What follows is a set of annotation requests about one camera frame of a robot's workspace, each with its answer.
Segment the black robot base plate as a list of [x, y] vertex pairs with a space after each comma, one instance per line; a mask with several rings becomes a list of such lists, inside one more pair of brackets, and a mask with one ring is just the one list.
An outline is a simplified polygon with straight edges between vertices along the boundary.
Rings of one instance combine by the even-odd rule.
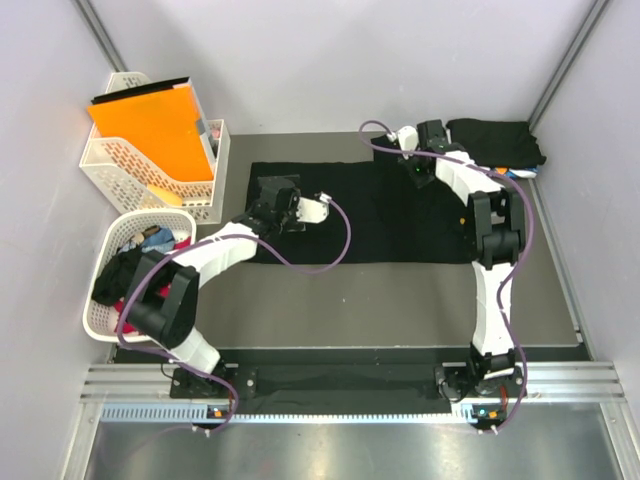
[[228, 352], [217, 375], [225, 385], [192, 375], [180, 367], [170, 396], [185, 400], [237, 400], [246, 415], [385, 415], [447, 413], [455, 404], [487, 398], [498, 405], [523, 390], [522, 370], [491, 392], [467, 394], [452, 402], [439, 389], [445, 373], [463, 370], [469, 356], [453, 350], [384, 353], [329, 351], [323, 354], [275, 350]]

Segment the black folder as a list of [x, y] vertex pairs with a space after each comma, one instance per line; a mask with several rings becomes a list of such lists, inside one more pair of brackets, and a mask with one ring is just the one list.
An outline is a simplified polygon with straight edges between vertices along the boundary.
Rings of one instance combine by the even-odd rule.
[[91, 104], [98, 105], [98, 104], [109, 103], [117, 100], [130, 98], [130, 97], [147, 95], [147, 94], [156, 93], [164, 90], [170, 90], [176, 87], [186, 85], [189, 82], [189, 80], [190, 80], [189, 77], [179, 77], [175, 79], [163, 80], [163, 81], [135, 86], [132, 88], [127, 88], [119, 91], [105, 93], [103, 95], [94, 97], [91, 100]]

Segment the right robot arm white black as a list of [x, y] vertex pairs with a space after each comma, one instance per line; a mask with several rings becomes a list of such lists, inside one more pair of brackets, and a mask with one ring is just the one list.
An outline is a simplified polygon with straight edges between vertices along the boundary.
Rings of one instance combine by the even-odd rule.
[[516, 371], [509, 275], [527, 243], [523, 200], [488, 176], [439, 120], [404, 126], [387, 138], [401, 150], [399, 163], [416, 186], [438, 180], [466, 208], [461, 223], [476, 280], [476, 324], [464, 369], [445, 373], [439, 389], [452, 402], [471, 392], [490, 395]]

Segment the red garment in basket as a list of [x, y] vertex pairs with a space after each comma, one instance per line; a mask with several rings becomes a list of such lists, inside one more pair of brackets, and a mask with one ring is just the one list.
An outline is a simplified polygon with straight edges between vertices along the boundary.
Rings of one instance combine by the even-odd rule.
[[[191, 238], [187, 237], [185, 240], [178, 242], [176, 244], [175, 250], [181, 250], [190, 246]], [[162, 285], [159, 285], [155, 288], [154, 293], [156, 294], [156, 299], [166, 299], [170, 292], [170, 284], [165, 282]], [[118, 321], [120, 321], [122, 317], [122, 311], [124, 310], [124, 302], [125, 298], [121, 297], [114, 305], [113, 309], [118, 312]], [[123, 323], [122, 333], [125, 337], [133, 337], [136, 335], [141, 335], [141, 332], [138, 331], [133, 325], [131, 325], [128, 321]]]

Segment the orange folder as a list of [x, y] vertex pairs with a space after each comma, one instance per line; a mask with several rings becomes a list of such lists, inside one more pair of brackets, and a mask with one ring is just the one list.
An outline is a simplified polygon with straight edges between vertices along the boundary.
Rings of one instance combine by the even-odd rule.
[[90, 104], [87, 111], [101, 136], [128, 141], [170, 178], [214, 178], [212, 132], [191, 79], [170, 90]]

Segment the aluminium frame rail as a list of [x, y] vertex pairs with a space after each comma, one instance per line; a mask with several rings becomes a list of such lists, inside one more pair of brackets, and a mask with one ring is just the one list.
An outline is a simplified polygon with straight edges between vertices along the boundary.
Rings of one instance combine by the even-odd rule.
[[227, 386], [172, 365], [90, 367], [80, 400], [104, 421], [254, 424], [499, 423], [514, 406], [607, 404], [625, 400], [603, 362], [533, 362], [528, 376], [475, 388], [461, 365], [248, 365]]

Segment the black garment in basket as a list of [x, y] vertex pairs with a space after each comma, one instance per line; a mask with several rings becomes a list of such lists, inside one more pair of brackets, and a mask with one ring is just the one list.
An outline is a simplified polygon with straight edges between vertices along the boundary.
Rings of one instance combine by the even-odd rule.
[[142, 255], [142, 248], [137, 247], [112, 257], [95, 280], [91, 299], [105, 306], [121, 300], [128, 292]]

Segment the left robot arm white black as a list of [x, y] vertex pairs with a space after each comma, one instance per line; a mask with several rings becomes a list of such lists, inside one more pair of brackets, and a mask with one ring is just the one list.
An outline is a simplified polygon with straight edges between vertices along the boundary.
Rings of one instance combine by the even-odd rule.
[[258, 197], [217, 233], [184, 248], [145, 253], [124, 300], [121, 319], [149, 337], [158, 353], [192, 374], [205, 396], [226, 387], [219, 351], [196, 328], [201, 288], [231, 267], [252, 259], [267, 239], [299, 232], [327, 218], [329, 204], [305, 198], [298, 175], [257, 180]]

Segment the blue garment in basket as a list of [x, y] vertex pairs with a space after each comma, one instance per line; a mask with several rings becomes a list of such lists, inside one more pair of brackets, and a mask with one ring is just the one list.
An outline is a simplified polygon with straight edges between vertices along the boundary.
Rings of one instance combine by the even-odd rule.
[[167, 253], [176, 244], [172, 231], [152, 226], [130, 237], [119, 249], [117, 256], [126, 260], [139, 259], [143, 254], [157, 251]]

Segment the white oval laundry basket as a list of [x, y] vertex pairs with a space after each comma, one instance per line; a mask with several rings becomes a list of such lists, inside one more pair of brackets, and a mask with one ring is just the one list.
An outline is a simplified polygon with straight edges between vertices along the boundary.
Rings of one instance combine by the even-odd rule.
[[100, 342], [117, 343], [116, 326], [119, 313], [115, 308], [101, 305], [91, 299], [93, 285], [104, 266], [134, 234], [151, 226], [166, 227], [177, 241], [189, 239], [195, 242], [197, 225], [186, 211], [177, 208], [136, 210], [118, 217], [108, 228], [95, 262], [89, 292], [86, 297], [82, 325], [87, 335]]

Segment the white perforated file organizer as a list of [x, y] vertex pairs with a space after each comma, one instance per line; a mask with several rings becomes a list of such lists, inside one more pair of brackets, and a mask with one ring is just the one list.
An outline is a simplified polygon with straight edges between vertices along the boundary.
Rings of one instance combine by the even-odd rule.
[[[105, 93], [149, 83], [152, 82], [138, 72], [117, 73]], [[218, 224], [222, 220], [231, 141], [224, 121], [206, 120], [215, 155], [211, 181], [180, 182], [170, 178], [128, 141], [101, 136], [93, 120], [79, 167], [120, 213], [172, 207], [147, 190], [147, 185], [153, 184], [179, 195], [183, 205], [175, 208], [190, 213], [197, 223]]]

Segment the folded black t shirt stack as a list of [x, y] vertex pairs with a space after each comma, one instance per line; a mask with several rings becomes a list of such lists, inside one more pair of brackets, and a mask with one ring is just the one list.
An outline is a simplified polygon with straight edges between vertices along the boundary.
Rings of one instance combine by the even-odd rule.
[[449, 120], [451, 140], [482, 167], [503, 170], [537, 169], [546, 163], [527, 121]]

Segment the black t shirt flower print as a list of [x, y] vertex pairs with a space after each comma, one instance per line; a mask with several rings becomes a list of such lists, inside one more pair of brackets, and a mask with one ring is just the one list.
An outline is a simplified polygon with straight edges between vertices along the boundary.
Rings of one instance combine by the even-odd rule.
[[355, 132], [252, 136], [247, 205], [262, 177], [295, 175], [306, 198], [320, 192], [342, 208], [302, 232], [268, 242], [294, 264], [323, 265], [340, 253], [345, 264], [467, 264], [463, 202], [434, 180], [417, 187], [394, 156], [367, 148]]

